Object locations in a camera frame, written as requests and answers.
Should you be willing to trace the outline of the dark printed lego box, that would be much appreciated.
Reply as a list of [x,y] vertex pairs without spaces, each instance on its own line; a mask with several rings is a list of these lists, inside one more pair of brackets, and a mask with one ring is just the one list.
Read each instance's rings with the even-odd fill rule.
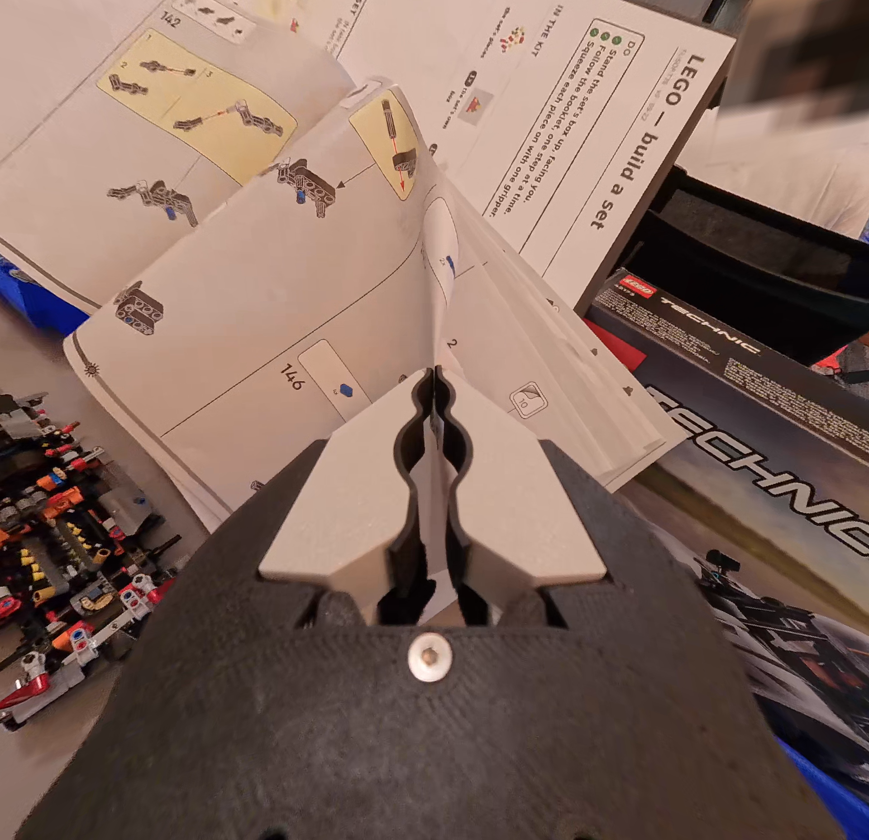
[[623,494],[775,735],[867,801],[867,400],[626,269],[587,323],[687,435]]

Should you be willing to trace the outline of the lego instruction booklet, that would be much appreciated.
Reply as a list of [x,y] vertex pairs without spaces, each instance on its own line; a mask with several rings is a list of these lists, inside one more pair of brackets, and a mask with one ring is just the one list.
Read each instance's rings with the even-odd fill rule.
[[211,529],[438,366],[614,488],[673,426],[573,307],[734,48],[629,0],[2,0],[2,253]]

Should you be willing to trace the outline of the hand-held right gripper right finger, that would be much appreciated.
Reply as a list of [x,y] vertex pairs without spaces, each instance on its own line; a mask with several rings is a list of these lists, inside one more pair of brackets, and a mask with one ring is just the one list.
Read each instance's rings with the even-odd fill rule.
[[438,366],[451,583],[468,626],[540,588],[602,581],[606,565],[536,437]]

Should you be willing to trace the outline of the blue plastic bin with tag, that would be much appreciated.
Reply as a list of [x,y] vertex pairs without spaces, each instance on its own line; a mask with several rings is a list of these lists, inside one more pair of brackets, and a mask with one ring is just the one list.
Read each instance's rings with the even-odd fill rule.
[[89,318],[5,258],[1,258],[1,297],[33,328],[62,336],[70,335]]

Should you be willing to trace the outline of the large lego vehicle chassis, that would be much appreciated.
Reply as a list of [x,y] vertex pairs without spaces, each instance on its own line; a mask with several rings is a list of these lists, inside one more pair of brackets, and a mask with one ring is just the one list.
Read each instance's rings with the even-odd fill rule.
[[14,732],[83,682],[98,660],[124,659],[177,570],[148,547],[164,524],[104,450],[53,423],[45,394],[1,397],[1,621],[20,633],[2,656],[2,726]]

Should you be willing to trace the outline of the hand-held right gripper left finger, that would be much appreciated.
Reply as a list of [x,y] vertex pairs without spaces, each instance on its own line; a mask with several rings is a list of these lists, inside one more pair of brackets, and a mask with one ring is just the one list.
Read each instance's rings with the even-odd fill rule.
[[332,433],[259,566],[269,581],[349,594],[380,624],[417,624],[435,592],[410,475],[435,373],[419,370]]

